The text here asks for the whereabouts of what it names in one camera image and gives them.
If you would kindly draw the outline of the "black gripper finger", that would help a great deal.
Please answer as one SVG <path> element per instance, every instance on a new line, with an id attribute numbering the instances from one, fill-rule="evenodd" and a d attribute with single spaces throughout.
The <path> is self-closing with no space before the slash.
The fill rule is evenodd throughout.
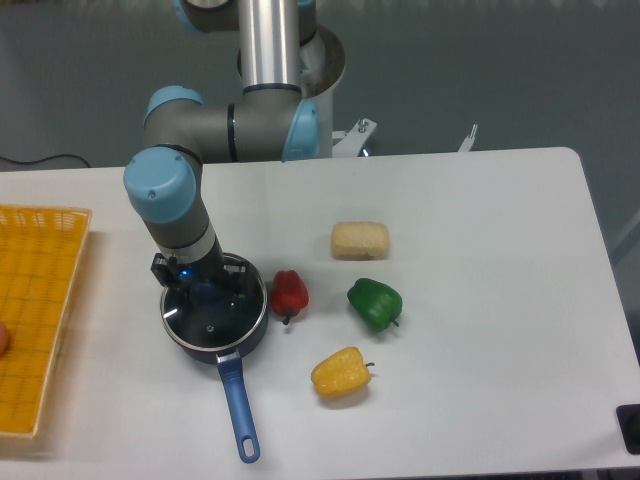
<path id="1" fill-rule="evenodd" d="M 246 262 L 227 263 L 224 265 L 226 276 L 223 286 L 230 300 L 246 299 L 249 295 L 249 267 Z"/>
<path id="2" fill-rule="evenodd" d="M 150 269 L 168 297 L 173 300 L 183 299 L 182 280 L 175 257 L 165 258 L 161 253 L 156 253 Z"/>

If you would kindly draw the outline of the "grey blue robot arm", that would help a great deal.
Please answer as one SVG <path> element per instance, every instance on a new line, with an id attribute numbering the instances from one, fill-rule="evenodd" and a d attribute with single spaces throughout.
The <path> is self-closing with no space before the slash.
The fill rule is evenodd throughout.
<path id="1" fill-rule="evenodd" d="M 316 37 L 313 1 L 176 1 L 192 29 L 240 34 L 242 99 L 208 106 L 182 86 L 156 91 L 144 148 L 126 166 L 129 201 L 157 244 L 159 283 L 202 300 L 232 289 L 201 195 L 206 163 L 292 161 L 321 151 L 316 103 L 303 96 L 301 49 Z"/>

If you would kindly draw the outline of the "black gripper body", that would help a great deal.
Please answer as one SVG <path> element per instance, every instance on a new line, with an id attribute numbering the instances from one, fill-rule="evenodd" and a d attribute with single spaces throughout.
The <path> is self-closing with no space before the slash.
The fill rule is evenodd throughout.
<path id="1" fill-rule="evenodd" d="M 224 255 L 219 244 L 214 244 L 207 254 L 198 260 L 187 262 L 178 258 L 177 253 L 185 249 L 172 251 L 167 264 L 172 270 L 170 287 L 180 288 L 187 283 L 209 283 L 222 285 L 228 276 L 225 270 Z"/>

